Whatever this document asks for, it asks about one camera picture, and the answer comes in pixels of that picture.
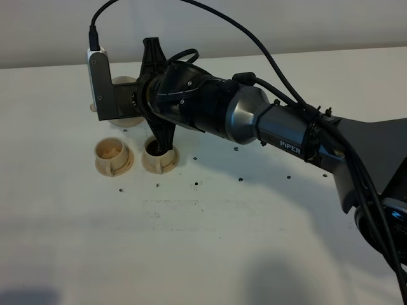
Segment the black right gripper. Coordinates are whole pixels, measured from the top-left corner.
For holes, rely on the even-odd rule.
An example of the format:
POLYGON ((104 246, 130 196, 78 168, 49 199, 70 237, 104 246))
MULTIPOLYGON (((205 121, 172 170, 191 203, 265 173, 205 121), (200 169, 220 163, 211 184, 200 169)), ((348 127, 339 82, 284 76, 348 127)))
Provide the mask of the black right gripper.
POLYGON ((135 92, 135 113, 146 118, 157 151, 173 150, 176 125, 225 133, 227 108, 240 84, 180 60, 168 64, 158 37, 147 37, 142 42, 144 53, 137 82, 145 84, 135 92))

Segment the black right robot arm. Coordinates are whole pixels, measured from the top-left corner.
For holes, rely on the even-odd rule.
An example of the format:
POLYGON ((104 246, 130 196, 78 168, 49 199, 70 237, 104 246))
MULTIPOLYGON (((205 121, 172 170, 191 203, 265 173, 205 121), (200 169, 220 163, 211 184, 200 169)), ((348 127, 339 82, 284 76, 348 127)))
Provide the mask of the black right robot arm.
POLYGON ((143 41, 137 95, 155 136, 149 149, 173 148, 177 126, 248 144, 277 147, 334 177, 341 208, 354 210, 364 239, 393 269, 406 294, 406 120, 366 123, 293 101, 251 72, 221 79, 197 67, 198 52, 165 58, 143 41))

